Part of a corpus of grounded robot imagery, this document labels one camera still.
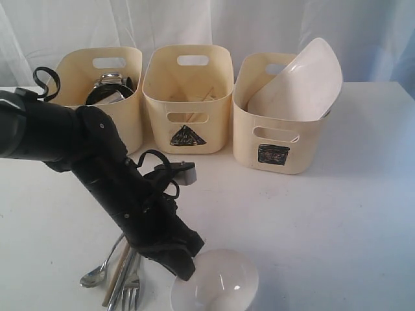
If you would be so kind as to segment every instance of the bin handle hole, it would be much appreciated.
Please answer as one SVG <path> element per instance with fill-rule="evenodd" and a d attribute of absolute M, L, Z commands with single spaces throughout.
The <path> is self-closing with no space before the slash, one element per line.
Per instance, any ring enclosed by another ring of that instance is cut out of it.
<path fill-rule="evenodd" d="M 269 75 L 276 76 L 286 67 L 282 63 L 270 63 L 265 67 L 265 72 Z"/>
<path fill-rule="evenodd" d="M 294 131 L 280 130 L 277 128 L 254 128 L 254 135 L 258 138 L 270 139 L 273 141 L 284 141 L 286 143 L 297 143 L 300 134 Z"/>
<path fill-rule="evenodd" d="M 209 57 L 206 55 L 180 55 L 177 57 L 177 63 L 181 66 L 206 66 L 209 63 Z"/>
<path fill-rule="evenodd" d="M 100 57 L 94 58 L 92 64 L 97 69 L 124 68 L 126 62 L 123 57 Z"/>
<path fill-rule="evenodd" d="M 205 123 L 209 115 L 204 112 L 170 112 L 167 118 L 173 123 Z"/>

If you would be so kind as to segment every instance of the white dish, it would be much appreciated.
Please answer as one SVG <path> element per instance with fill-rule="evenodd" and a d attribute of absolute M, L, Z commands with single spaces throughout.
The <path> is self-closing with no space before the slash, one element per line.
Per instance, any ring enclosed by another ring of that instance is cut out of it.
<path fill-rule="evenodd" d="M 316 38 L 248 102 L 254 115 L 290 121 L 324 117 L 342 88 L 342 69 L 336 54 Z"/>
<path fill-rule="evenodd" d="M 174 311 L 246 311 L 258 290 L 255 265 L 243 254 L 214 249 L 195 258 L 190 280 L 179 278 L 171 289 Z"/>

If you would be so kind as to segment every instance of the beige bin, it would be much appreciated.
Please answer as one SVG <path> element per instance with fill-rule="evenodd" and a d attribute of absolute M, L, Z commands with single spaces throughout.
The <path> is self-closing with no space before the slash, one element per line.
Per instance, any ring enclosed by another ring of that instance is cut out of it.
<path fill-rule="evenodd" d="M 303 172 L 312 162 L 326 116 L 290 121 L 248 113 L 248 101 L 275 75 L 270 64 L 289 65 L 295 55 L 253 54 L 245 58 L 233 93 L 233 154 L 241 164 L 285 174 Z"/>
<path fill-rule="evenodd" d="M 124 67 L 96 68 L 97 58 L 123 58 Z M 132 47 L 106 47 L 81 49 L 65 56 L 56 68 L 61 88 L 52 102 L 73 109 L 85 103 L 94 83 L 104 73 L 117 71 L 124 77 L 130 77 L 136 89 L 130 97 L 110 104 L 97 104 L 96 107 L 107 113 L 117 126 L 118 133 L 128 149 L 135 152 L 143 142 L 141 116 L 139 108 L 139 81 L 142 69 L 142 53 Z M 50 93 L 56 89 L 53 81 L 48 83 Z"/>
<path fill-rule="evenodd" d="M 225 48 L 171 45 L 156 50 L 143 93 L 158 148 L 170 154 L 220 150 L 228 140 L 232 90 L 232 60 Z"/>

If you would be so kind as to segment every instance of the white bowl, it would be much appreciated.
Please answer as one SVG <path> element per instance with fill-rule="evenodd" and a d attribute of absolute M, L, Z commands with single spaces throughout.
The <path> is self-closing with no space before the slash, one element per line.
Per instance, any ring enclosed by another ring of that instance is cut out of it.
<path fill-rule="evenodd" d="M 243 254 L 231 249 L 207 251 L 195 258 L 196 271 L 171 289 L 174 311 L 245 311 L 258 290 L 258 271 Z"/>

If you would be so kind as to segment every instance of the white backdrop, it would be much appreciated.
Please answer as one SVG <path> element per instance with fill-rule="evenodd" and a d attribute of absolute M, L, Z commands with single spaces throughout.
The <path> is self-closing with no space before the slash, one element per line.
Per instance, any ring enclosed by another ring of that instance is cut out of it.
<path fill-rule="evenodd" d="M 345 81 L 397 80 L 415 97 L 414 0 L 0 0 L 0 86 L 33 85 L 86 47 L 168 44 L 230 50 L 235 75 L 253 52 L 297 53 L 315 37 L 336 52 Z"/>

